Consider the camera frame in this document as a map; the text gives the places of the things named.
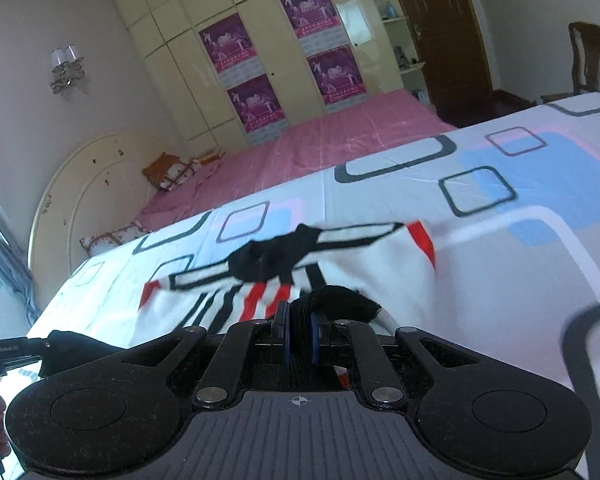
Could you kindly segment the striped white black red shirt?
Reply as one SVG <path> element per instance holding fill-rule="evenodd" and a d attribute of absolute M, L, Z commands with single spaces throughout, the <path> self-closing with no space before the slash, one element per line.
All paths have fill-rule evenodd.
<path fill-rule="evenodd" d="M 302 223 L 210 256 L 207 240 L 157 233 L 84 262 L 46 310 L 41 376 L 192 327 L 217 346 L 235 325 L 272 322 L 282 309 L 291 341 L 305 346 L 323 321 L 362 322 L 381 336 L 434 325 L 437 252 L 424 222 Z"/>

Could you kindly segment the floral pillow near headboard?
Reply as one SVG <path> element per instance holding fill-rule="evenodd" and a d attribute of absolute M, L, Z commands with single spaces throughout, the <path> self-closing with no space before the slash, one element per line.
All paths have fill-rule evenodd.
<path fill-rule="evenodd" d="M 120 229 L 80 239 L 80 244 L 87 255 L 92 258 L 109 252 L 114 248 L 132 242 L 148 234 L 139 223 L 133 221 Z"/>

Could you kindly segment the cream round headboard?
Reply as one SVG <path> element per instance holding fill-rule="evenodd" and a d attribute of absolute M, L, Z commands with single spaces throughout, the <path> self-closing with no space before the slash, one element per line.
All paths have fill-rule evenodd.
<path fill-rule="evenodd" d="M 88 142 L 62 163 L 38 203 L 29 237 L 39 309 L 87 259 L 81 238 L 125 226 L 155 195 L 142 170 L 170 151 L 156 136 L 116 133 Z"/>

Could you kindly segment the orange patterned pillow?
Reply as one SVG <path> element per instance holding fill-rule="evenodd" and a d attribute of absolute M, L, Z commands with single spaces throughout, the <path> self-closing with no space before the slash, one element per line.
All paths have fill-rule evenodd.
<path fill-rule="evenodd" d="M 157 191 L 168 192 L 193 177 L 198 168 L 195 159 L 183 160 L 178 156 L 162 153 L 142 169 L 142 174 Z"/>

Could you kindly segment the pink bed cover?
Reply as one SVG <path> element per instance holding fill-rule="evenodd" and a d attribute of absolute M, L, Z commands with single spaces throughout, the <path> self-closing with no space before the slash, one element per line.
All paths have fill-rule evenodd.
<path fill-rule="evenodd" d="M 200 167 L 175 190 L 156 193 L 136 222 L 155 232 L 267 188 L 454 129 L 405 90 L 378 94 Z"/>

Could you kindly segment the purple poster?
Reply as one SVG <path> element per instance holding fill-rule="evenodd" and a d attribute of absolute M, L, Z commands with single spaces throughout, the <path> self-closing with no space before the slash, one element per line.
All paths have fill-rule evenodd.
<path fill-rule="evenodd" d="M 332 0 L 280 0 L 280 3 L 307 58 L 348 43 Z"/>
<path fill-rule="evenodd" d="M 306 60 L 326 106 L 366 95 L 363 77 L 349 46 L 317 53 Z"/>
<path fill-rule="evenodd" d="M 238 13 L 202 28 L 198 34 L 224 89 L 234 88 L 265 73 Z"/>
<path fill-rule="evenodd" d="M 289 122 L 265 74 L 227 91 L 250 145 L 262 145 L 281 136 Z"/>

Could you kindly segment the lower right purple poster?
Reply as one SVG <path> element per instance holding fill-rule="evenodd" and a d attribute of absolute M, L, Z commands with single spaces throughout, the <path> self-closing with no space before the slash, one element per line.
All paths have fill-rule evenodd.
<path fill-rule="evenodd" d="M 363 77 L 349 46 L 317 53 L 306 60 L 326 106 L 366 95 Z"/>

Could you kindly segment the white patterned bed sheet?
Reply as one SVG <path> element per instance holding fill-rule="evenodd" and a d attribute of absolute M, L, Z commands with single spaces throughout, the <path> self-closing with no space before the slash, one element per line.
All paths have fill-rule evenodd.
<path fill-rule="evenodd" d="M 436 270 L 414 255 L 330 258 L 327 281 L 358 289 L 443 338 L 577 391 L 593 435 L 586 478 L 600 479 L 600 93 L 540 105 L 409 144 L 216 205 L 98 257 L 82 258 L 33 327 L 74 330 L 126 347 L 178 324 L 225 326 L 262 318 L 294 298 L 306 272 L 246 286 L 231 304 L 217 289 L 175 297 L 147 282 L 208 266 L 252 240 L 306 224 L 422 222 Z"/>

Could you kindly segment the upper left purple poster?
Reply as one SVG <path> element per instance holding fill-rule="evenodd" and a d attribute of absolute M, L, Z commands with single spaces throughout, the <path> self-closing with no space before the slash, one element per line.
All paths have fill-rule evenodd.
<path fill-rule="evenodd" d="M 198 34 L 224 89 L 234 88 L 265 73 L 238 13 L 202 28 Z"/>

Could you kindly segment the cream wardrobe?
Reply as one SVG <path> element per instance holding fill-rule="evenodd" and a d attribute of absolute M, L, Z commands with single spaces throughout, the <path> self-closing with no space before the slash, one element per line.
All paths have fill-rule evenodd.
<path fill-rule="evenodd" d="M 289 127 L 403 87 L 374 0 L 332 0 L 366 95 L 326 106 L 280 0 L 114 0 L 160 98 L 194 155 L 249 148 L 198 32 L 238 13 Z"/>

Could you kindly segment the upper right purple poster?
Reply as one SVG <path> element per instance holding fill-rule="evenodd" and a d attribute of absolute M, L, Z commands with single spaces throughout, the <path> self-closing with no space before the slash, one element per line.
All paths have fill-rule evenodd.
<path fill-rule="evenodd" d="M 280 0 L 280 3 L 307 58 L 348 43 L 332 0 Z"/>

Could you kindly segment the dark brown wooden door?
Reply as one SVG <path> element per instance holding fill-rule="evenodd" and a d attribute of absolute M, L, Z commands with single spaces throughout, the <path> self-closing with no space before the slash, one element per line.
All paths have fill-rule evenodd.
<path fill-rule="evenodd" d="M 493 92 L 471 0 L 399 0 L 439 117 L 458 128 L 490 118 Z"/>

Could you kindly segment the cream corner shelf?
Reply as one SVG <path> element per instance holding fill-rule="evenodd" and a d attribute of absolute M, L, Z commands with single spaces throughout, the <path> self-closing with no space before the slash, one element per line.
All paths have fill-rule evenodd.
<path fill-rule="evenodd" d="M 393 50 L 405 90 L 424 105 L 430 105 L 424 76 L 425 62 L 417 53 L 411 22 L 400 0 L 374 0 Z"/>

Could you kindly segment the dark wooden chair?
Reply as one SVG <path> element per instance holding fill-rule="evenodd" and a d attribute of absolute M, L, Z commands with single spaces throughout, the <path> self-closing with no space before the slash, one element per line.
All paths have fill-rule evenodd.
<path fill-rule="evenodd" d="M 572 49 L 572 90 L 541 96 L 543 104 L 583 93 L 600 92 L 600 25 L 572 22 L 568 25 L 568 32 Z"/>

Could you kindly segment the wall lamp sconce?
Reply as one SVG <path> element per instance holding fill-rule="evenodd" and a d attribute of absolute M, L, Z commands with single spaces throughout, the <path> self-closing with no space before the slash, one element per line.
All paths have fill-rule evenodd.
<path fill-rule="evenodd" d="M 52 51 L 50 54 L 50 62 L 52 63 L 50 90 L 53 94 L 71 87 L 76 81 L 85 76 L 85 70 L 82 66 L 83 61 L 84 56 L 74 44 Z"/>

